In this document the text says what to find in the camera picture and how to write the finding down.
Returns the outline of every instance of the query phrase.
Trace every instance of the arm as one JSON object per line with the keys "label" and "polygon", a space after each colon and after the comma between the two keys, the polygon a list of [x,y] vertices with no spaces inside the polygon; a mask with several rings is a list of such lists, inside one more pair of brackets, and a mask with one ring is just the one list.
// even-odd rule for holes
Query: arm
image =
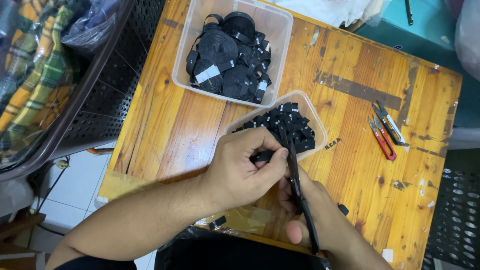
{"label": "arm", "polygon": [[[327,251],[333,270],[391,270],[388,262],[360,235],[343,216],[324,185],[312,181],[299,166],[300,188],[305,196],[317,230],[320,248]],[[280,204],[293,217],[295,207],[288,201],[289,181],[280,180]],[[294,244],[308,244],[309,232],[302,215],[287,225],[287,236]]]}
{"label": "arm", "polygon": [[[270,163],[250,162],[267,149],[276,151]],[[82,256],[144,256],[204,217],[256,201],[284,175],[287,154],[265,128],[223,136],[207,172],[108,203],[62,239],[46,269]]]}

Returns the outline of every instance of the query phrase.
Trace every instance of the perforated metal sheet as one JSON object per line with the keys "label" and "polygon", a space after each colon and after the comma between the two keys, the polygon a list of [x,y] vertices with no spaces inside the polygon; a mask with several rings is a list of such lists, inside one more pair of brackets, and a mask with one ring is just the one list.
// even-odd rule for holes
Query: perforated metal sheet
{"label": "perforated metal sheet", "polygon": [[422,269],[433,258],[480,269],[480,149],[447,152]]}
{"label": "perforated metal sheet", "polygon": [[117,140],[165,0],[136,0],[114,50],[53,157]]}

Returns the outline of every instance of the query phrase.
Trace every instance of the wooden table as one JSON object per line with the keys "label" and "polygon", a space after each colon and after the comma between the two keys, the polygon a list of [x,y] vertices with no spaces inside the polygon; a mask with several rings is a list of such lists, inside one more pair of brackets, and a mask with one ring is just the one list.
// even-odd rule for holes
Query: wooden table
{"label": "wooden table", "polygon": [[[109,200],[151,183],[205,171],[225,126],[254,107],[176,86],[171,72],[189,1],[165,4],[138,87],[98,193]],[[340,141],[302,160],[348,220],[378,251],[392,249],[394,268],[420,269],[452,131],[461,76],[433,63],[294,13],[279,96],[311,99]],[[367,116],[385,101],[407,142],[387,161]],[[308,253],[289,244],[274,186],[255,206],[277,217],[262,235],[244,237]]]}

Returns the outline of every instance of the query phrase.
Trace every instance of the forearm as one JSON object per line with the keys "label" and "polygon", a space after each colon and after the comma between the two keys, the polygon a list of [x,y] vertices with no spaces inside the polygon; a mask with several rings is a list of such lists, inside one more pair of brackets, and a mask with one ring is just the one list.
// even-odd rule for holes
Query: forearm
{"label": "forearm", "polygon": [[346,235],[343,245],[328,251],[333,270],[391,270],[388,262],[356,231]]}
{"label": "forearm", "polygon": [[75,227],[63,241],[83,254],[133,260],[159,248],[188,225],[215,214],[201,177],[114,200]]}

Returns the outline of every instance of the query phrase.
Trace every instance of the perforated metal basket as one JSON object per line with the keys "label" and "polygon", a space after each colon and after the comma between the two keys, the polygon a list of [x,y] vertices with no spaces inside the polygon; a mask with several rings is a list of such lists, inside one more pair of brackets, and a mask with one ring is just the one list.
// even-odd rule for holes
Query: perforated metal basket
{"label": "perforated metal basket", "polygon": [[115,30],[90,64],[69,104],[24,162],[0,181],[46,161],[116,141],[152,44],[165,0],[126,0]]}
{"label": "perforated metal basket", "polygon": [[480,269],[480,149],[447,152],[442,181],[423,259],[423,270],[434,270],[433,258]]}

